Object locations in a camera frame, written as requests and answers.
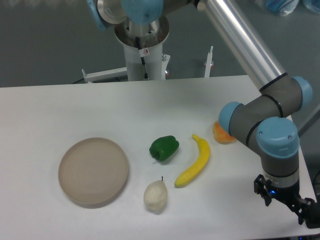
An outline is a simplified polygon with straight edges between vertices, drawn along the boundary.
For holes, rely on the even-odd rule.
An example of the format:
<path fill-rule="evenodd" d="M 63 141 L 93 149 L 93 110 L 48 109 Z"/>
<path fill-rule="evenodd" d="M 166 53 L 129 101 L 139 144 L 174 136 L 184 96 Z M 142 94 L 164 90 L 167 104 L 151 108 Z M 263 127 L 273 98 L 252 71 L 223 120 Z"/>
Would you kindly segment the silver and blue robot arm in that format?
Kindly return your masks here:
<path fill-rule="evenodd" d="M 187 0 L 89 0 L 87 5 L 97 26 L 114 26 L 123 44 L 126 73 L 130 81 L 163 80 L 162 44 L 169 35 L 166 15 Z M 266 205 L 285 204 L 310 229 L 320 226 L 320 205 L 301 198 L 300 139 L 288 116 L 312 99 L 310 84 L 290 77 L 265 46 L 238 5 L 231 0 L 194 0 L 218 30 L 248 74 L 260 96 L 248 104 L 231 102 L 219 114 L 219 124 L 232 137 L 260 156 L 263 174 L 254 181 L 254 192 Z"/>

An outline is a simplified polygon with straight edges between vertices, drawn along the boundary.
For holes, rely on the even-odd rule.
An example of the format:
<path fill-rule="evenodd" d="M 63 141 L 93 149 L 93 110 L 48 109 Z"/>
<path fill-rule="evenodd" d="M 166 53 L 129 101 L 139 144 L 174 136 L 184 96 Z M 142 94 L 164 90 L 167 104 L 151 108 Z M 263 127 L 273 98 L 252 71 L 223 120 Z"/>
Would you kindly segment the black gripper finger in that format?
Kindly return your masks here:
<path fill-rule="evenodd" d="M 293 201 L 293 212 L 298 217 L 298 224 L 305 223 L 309 229 L 320 228 L 320 203 L 312 198 L 296 197 Z"/>
<path fill-rule="evenodd" d="M 265 179 L 262 174 L 259 174 L 254 180 L 254 192 L 257 195 L 260 195 L 264 200 L 264 204 L 268 207 L 273 199 L 273 194 L 271 193 L 271 183 L 272 181 L 269 179 Z"/>

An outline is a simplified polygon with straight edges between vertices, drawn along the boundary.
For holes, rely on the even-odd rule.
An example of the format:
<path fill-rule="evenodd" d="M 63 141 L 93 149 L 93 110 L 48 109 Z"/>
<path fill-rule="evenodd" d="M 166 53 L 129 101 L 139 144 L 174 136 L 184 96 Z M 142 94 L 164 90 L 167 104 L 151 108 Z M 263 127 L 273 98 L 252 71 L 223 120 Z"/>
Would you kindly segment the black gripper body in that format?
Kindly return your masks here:
<path fill-rule="evenodd" d="M 289 187 L 275 187 L 271 180 L 266 181 L 267 196 L 264 198 L 264 203 L 268 207 L 272 199 L 275 199 L 287 207 L 296 207 L 300 199 L 300 181 Z"/>

